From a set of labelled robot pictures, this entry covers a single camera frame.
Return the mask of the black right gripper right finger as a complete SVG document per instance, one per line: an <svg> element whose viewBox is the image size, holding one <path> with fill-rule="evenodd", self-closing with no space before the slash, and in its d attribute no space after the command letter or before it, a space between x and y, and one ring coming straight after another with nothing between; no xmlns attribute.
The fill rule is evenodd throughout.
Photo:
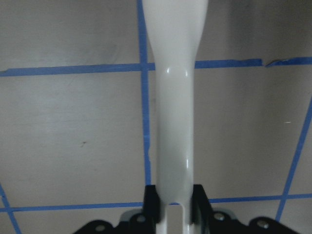
<svg viewBox="0 0 312 234"><path fill-rule="evenodd" d="M202 185L195 184L192 194L192 222L196 225L207 226L213 209Z"/></svg>

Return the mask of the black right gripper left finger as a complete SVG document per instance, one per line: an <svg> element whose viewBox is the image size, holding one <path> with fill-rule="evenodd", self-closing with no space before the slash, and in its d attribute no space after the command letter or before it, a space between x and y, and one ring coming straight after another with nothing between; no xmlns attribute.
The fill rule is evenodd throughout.
<svg viewBox="0 0 312 234"><path fill-rule="evenodd" d="M144 189L143 199L143 213L146 217L150 218L154 224L161 221L160 217L160 198L156 191L155 185L146 185Z"/></svg>

